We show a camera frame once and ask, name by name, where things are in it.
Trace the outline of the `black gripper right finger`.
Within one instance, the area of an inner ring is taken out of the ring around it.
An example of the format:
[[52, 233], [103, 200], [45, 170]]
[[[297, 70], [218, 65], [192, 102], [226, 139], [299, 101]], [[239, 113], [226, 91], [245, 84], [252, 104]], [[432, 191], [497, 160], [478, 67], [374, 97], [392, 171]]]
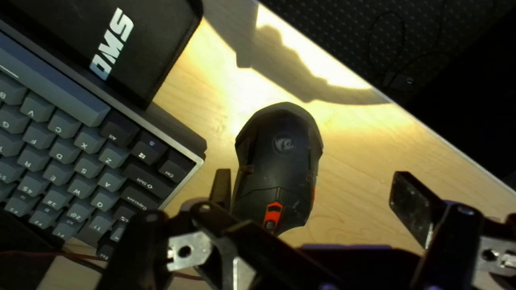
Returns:
[[411, 173], [397, 171], [392, 180], [389, 207], [415, 241], [428, 250], [447, 204]]

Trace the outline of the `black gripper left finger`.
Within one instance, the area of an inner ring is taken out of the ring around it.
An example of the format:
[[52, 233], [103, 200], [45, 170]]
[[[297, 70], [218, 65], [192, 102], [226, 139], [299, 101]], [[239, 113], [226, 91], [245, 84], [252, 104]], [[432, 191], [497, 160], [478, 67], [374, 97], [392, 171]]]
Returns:
[[218, 170], [213, 180], [210, 200], [224, 210], [231, 209], [231, 171]]

